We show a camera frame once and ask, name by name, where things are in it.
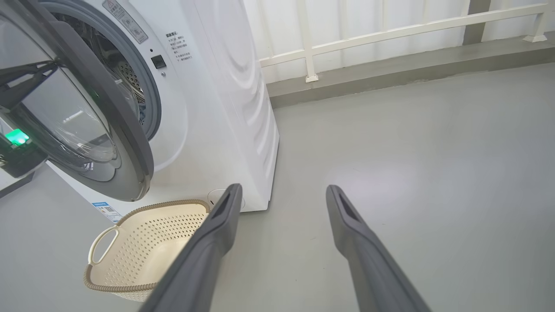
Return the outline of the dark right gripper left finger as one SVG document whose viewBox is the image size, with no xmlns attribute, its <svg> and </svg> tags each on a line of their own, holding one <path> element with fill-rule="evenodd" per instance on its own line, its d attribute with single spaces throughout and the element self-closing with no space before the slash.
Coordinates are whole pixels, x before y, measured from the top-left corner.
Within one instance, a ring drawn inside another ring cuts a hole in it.
<svg viewBox="0 0 555 312">
<path fill-rule="evenodd" d="M 229 185 L 170 265 L 141 312 L 208 312 L 223 257 L 232 249 L 242 186 Z"/>
</svg>

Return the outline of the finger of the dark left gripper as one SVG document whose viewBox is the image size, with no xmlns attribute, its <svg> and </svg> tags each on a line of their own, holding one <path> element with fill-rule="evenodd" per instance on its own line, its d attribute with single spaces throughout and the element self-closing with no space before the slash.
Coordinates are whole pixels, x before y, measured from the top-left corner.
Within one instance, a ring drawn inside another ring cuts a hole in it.
<svg viewBox="0 0 555 312">
<path fill-rule="evenodd" d="M 31 78 L 9 88 L 3 88 L 16 77 L 8 77 L 8 75 L 1 75 L 1 99 L 0 104 L 2 109 L 12 109 L 24 100 L 32 91 L 37 89 L 46 79 L 48 75 L 32 75 Z"/>
<path fill-rule="evenodd" d="M 7 85 L 26 75 L 31 75 L 32 79 L 38 83 L 44 82 L 52 73 L 57 71 L 56 62 L 35 62 L 27 65 L 19 65 L 0 70 L 0 85 Z"/>
</svg>

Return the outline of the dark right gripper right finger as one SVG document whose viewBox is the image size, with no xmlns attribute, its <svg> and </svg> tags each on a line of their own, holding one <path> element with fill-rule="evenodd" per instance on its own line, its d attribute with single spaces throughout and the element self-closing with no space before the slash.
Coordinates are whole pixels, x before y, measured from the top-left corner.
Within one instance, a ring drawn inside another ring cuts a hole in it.
<svg viewBox="0 0 555 312">
<path fill-rule="evenodd" d="M 347 259 L 361 312 L 429 312 L 382 241 L 338 185 L 326 189 L 334 243 Z"/>
</svg>

